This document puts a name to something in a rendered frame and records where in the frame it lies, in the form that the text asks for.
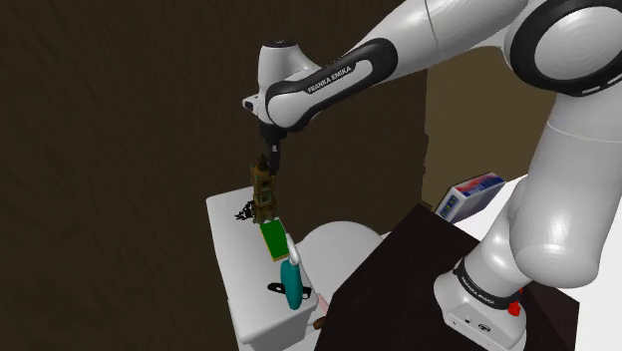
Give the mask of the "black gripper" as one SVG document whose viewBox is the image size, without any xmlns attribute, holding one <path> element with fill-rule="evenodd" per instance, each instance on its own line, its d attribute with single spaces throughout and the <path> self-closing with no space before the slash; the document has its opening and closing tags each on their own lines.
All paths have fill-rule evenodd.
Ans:
<svg viewBox="0 0 622 351">
<path fill-rule="evenodd" d="M 259 122 L 259 134 L 268 145 L 269 173 L 276 176 L 280 168 L 280 142 L 287 137 L 287 131 L 276 125 Z"/>
</svg>

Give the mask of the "brown green tower figure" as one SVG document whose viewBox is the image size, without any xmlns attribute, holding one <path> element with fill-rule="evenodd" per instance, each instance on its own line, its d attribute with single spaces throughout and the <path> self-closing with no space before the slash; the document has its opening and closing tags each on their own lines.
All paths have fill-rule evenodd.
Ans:
<svg viewBox="0 0 622 351">
<path fill-rule="evenodd" d="M 253 186 L 253 198 L 251 210 L 253 222 L 263 224 L 269 222 L 277 216 L 276 197 L 276 176 L 270 172 L 268 159 L 261 155 L 250 166 L 251 183 Z"/>
</svg>

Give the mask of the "green flat box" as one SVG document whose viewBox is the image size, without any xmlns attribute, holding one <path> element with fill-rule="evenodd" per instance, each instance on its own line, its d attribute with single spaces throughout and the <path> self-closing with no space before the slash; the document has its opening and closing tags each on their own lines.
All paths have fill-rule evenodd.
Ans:
<svg viewBox="0 0 622 351">
<path fill-rule="evenodd" d="M 262 223 L 260 231 L 273 261 L 278 261 L 289 255 L 286 231 L 279 218 Z"/>
</svg>

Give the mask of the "white toilet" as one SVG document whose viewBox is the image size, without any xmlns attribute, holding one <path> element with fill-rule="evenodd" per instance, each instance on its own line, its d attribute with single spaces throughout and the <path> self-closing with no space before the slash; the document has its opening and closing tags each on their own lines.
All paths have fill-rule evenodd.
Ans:
<svg viewBox="0 0 622 351">
<path fill-rule="evenodd" d="M 252 198 L 249 187 L 206 200 L 214 252 L 225 287 L 239 351 L 314 351 L 320 332 L 313 322 L 336 290 L 382 242 L 373 229 L 352 221 L 333 221 L 310 231 L 297 244 L 303 284 L 312 289 L 292 310 L 284 294 L 268 289 L 280 280 L 260 228 L 234 216 Z"/>
</svg>

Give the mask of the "black glasses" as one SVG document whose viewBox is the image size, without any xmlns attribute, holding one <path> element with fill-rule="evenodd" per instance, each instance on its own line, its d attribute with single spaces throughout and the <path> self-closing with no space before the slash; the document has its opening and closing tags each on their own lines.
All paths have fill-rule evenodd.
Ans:
<svg viewBox="0 0 622 351">
<path fill-rule="evenodd" d="M 267 289 L 276 293 L 285 294 L 286 289 L 283 283 L 280 282 L 271 282 L 267 285 Z M 310 286 L 302 287 L 302 298 L 308 299 L 311 295 L 312 288 Z"/>
</svg>

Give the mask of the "teal bottle with white top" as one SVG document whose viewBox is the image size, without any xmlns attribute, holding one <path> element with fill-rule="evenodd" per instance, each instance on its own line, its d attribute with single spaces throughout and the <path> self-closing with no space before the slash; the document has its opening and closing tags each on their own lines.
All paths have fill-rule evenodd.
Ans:
<svg viewBox="0 0 622 351">
<path fill-rule="evenodd" d="M 288 306 L 297 310 L 303 300 L 303 283 L 300 272 L 301 257 L 289 233 L 285 233 L 288 259 L 281 263 L 280 280 L 283 284 Z"/>
</svg>

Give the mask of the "dark robot stand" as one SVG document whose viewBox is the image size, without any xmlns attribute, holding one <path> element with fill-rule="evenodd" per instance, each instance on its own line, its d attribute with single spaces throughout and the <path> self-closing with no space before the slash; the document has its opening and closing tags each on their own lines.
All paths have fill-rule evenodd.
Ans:
<svg viewBox="0 0 622 351">
<path fill-rule="evenodd" d="M 444 322 L 433 291 L 477 243 L 416 205 L 333 294 L 314 351 L 484 351 Z"/>
</svg>

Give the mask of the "blue red white box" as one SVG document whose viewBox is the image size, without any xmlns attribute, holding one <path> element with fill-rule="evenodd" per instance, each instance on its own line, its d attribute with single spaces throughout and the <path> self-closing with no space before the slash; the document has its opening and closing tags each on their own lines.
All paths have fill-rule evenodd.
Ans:
<svg viewBox="0 0 622 351">
<path fill-rule="evenodd" d="M 485 209 L 504 187 L 506 181 L 495 173 L 467 179 L 449 188 L 435 214 L 457 223 Z"/>
</svg>

